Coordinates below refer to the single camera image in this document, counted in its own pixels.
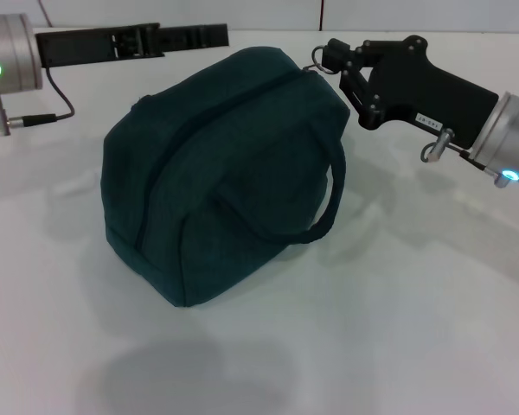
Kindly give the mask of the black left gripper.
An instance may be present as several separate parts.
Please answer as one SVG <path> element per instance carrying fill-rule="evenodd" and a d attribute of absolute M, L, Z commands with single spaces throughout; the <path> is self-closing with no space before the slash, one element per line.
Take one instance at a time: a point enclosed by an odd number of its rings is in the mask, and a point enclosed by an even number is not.
<path fill-rule="evenodd" d="M 159 28 L 158 23 L 40 33 L 35 36 L 44 67 L 164 57 L 165 53 L 228 47 L 228 27 L 204 24 Z"/>

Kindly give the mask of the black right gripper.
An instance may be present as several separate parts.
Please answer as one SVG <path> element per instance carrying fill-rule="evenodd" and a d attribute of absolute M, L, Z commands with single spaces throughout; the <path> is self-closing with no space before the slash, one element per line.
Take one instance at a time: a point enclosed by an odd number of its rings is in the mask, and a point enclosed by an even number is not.
<path fill-rule="evenodd" d="M 498 95 L 434 66 L 427 41 L 366 40 L 358 47 L 331 39 L 323 47 L 323 67 L 341 72 L 339 87 L 358 114 L 358 124 L 375 130 L 404 121 L 437 136 L 453 131 L 452 143 L 468 150 L 484 127 Z M 368 81 L 360 69 L 370 68 Z"/>

